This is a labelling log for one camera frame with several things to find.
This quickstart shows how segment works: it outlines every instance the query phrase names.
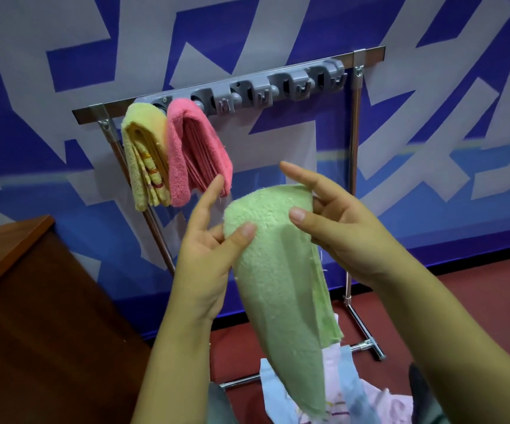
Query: metal rack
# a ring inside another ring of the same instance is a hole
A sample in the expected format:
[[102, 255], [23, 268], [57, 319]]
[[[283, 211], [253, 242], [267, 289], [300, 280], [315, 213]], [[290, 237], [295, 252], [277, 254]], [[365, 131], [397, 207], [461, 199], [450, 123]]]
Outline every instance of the metal rack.
[[[317, 92], [336, 92], [346, 83], [347, 73], [351, 69], [351, 115], [349, 131], [349, 192], [355, 195], [357, 183], [357, 149], [359, 146], [359, 111], [361, 107], [361, 89], [363, 87], [364, 69], [384, 61], [384, 46], [371, 49], [359, 49], [347, 54], [323, 58], [307, 63], [288, 65], [264, 72], [246, 74], [207, 84], [174, 89], [143, 97], [128, 98], [124, 100], [101, 103], [89, 107], [73, 110], [79, 125], [97, 122], [105, 139], [110, 143], [113, 154], [117, 158], [121, 170], [129, 184], [129, 172], [125, 161], [125, 153], [121, 146], [117, 128], [113, 118], [125, 115], [127, 108], [135, 101], [150, 102], [162, 110], [174, 98], [191, 98], [206, 113], [206, 115], [232, 115], [235, 110], [249, 107], [269, 107], [273, 100], [309, 98]], [[168, 271], [174, 276], [174, 261], [166, 245], [160, 229], [160, 222], [151, 207], [143, 212], [143, 217], [151, 230], [151, 234], [160, 250]], [[363, 333], [365, 340], [351, 346], [351, 351], [364, 351], [372, 349], [379, 361], [386, 358], [371, 333], [360, 319], [358, 313], [351, 305], [351, 275], [347, 273], [345, 279], [344, 304], [357, 326]], [[256, 380], [259, 374], [250, 375], [234, 381], [226, 382], [220, 386], [223, 389], [238, 387]]]

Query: person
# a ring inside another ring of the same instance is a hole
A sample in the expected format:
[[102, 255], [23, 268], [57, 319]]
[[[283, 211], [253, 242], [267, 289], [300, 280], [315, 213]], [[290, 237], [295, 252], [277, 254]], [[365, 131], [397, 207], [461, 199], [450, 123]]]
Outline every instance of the person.
[[[280, 168], [315, 196], [313, 212], [290, 209], [291, 222], [376, 292], [448, 419], [510, 423], [510, 356], [357, 198], [317, 173]], [[211, 324], [257, 231], [246, 223], [224, 240], [222, 226], [207, 228], [222, 187], [218, 176], [190, 216], [133, 424], [206, 421]]]

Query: red floor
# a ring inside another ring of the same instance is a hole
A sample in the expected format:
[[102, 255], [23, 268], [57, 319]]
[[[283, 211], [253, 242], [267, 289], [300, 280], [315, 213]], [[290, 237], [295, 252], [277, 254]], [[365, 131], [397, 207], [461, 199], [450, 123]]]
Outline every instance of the red floor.
[[[510, 260], [454, 272], [440, 279], [510, 353]], [[412, 358], [378, 298], [374, 293], [360, 294], [352, 304], [387, 356], [384, 362], [376, 362], [370, 352], [355, 353], [353, 359], [359, 376], [379, 388], [409, 394], [407, 370]], [[345, 334], [342, 345], [360, 342], [358, 328], [343, 304], [334, 302], [334, 310]], [[259, 371], [263, 352], [249, 324], [214, 331], [211, 348], [212, 378], [218, 383]], [[260, 383], [232, 388], [227, 394], [241, 423], [271, 422], [265, 413]]]

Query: hand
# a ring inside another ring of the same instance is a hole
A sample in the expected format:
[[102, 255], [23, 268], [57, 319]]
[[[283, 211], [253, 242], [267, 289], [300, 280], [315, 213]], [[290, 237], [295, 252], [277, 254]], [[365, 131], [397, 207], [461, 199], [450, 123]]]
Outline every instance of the hand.
[[257, 231], [255, 224], [245, 223], [224, 241], [221, 224], [207, 229], [223, 184], [222, 175], [214, 178], [192, 211], [172, 284], [170, 306], [200, 320], [212, 321], [222, 310], [231, 265]]
[[414, 260], [383, 224], [355, 196], [315, 172], [281, 162], [284, 174], [314, 192], [314, 212], [298, 207], [291, 222], [312, 236], [339, 265], [361, 283], [375, 288], [392, 278], [404, 262]]

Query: forearm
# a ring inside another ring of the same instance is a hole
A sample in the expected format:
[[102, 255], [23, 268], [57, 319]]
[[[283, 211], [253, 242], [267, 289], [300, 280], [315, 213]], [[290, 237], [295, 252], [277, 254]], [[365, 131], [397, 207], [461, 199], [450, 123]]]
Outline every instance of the forearm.
[[420, 263], [377, 293], [452, 422], [510, 422], [510, 356]]
[[169, 304], [139, 392], [133, 424], [206, 420], [211, 322]]

